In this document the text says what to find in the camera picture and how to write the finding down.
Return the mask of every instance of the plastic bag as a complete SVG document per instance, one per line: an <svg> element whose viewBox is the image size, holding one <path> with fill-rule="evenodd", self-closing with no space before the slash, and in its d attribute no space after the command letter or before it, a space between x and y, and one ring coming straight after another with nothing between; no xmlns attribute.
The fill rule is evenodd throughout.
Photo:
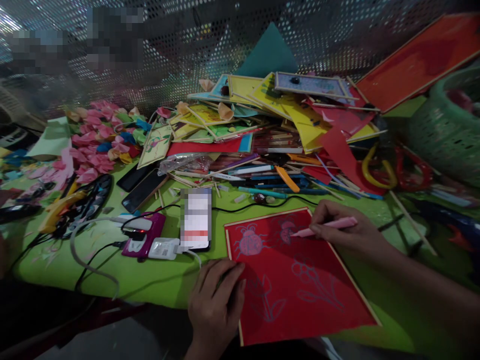
<svg viewBox="0 0 480 360"><path fill-rule="evenodd" d="M158 176L170 173L180 167L186 167L191 170L208 171L212 158L208 156L208 152L181 153L171 155L164 159L158 167Z"/></svg>

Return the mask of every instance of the drawing of ladybug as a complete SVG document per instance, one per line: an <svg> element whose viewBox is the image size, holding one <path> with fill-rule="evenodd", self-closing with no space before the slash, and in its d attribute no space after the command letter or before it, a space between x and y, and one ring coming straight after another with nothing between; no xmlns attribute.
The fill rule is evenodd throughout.
<svg viewBox="0 0 480 360"><path fill-rule="evenodd" d="M282 243L284 244L290 245L292 243L290 236L301 230L301 228L297 228L297 225L295 225L294 219L294 216L288 216L286 218L280 218L277 220L281 230L277 231L275 236L280 237Z"/></svg>
<svg viewBox="0 0 480 360"><path fill-rule="evenodd" d="M239 251L235 260L237 260L240 254L251 256L251 255L258 255L262 251L263 248L270 248L270 246L264 245L262 240L262 236L267 236L265 234L257 235L255 233L257 224L253 223L250 226L238 226L235 228L241 229L240 232L243 234L241 240L235 241L233 244L234 246L238 244L238 246L234 249L234 251Z"/></svg>

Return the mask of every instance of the glue gun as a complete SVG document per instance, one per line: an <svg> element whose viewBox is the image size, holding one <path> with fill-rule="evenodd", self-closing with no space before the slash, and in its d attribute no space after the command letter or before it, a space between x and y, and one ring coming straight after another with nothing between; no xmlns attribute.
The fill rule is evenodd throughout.
<svg viewBox="0 0 480 360"><path fill-rule="evenodd" d="M417 200L404 196L410 200L420 214L427 221L435 221L448 226L453 231L449 240L469 252L480 251L480 222L462 215L448 207L427 200Z"/></svg>

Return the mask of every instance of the yellow scissors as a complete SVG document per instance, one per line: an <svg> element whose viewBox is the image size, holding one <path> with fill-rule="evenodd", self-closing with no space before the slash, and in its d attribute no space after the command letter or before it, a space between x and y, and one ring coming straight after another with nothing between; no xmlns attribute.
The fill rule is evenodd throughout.
<svg viewBox="0 0 480 360"><path fill-rule="evenodd" d="M390 165L390 163L387 160L382 160L381 164L385 168L385 171L388 175L389 182L388 184L381 183L380 181L376 180L372 174L369 171L369 164L370 161L372 161L372 158L375 155L375 152L377 151L377 148L379 147L379 143L377 142L368 152L366 155L365 159L363 159L361 163L361 172L363 173L363 176L365 179L372 185L375 185L377 188L381 189L393 189L394 187L397 186L398 184L398 179L397 176L395 175L393 167Z"/></svg>

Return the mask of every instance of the smartphone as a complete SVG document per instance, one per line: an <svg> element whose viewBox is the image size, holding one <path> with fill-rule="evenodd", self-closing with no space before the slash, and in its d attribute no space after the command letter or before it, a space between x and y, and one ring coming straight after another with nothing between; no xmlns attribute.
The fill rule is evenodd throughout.
<svg viewBox="0 0 480 360"><path fill-rule="evenodd" d="M180 192L180 247L184 250L210 250L212 236L212 189L191 188Z"/></svg>
<svg viewBox="0 0 480 360"><path fill-rule="evenodd" d="M116 184L127 193L131 192L153 169L155 163L137 168L134 166L123 177L116 182Z"/></svg>
<svg viewBox="0 0 480 360"><path fill-rule="evenodd" d="M167 175L157 175L157 169L152 170L121 202L123 207L134 213L150 199L160 187L167 182Z"/></svg>

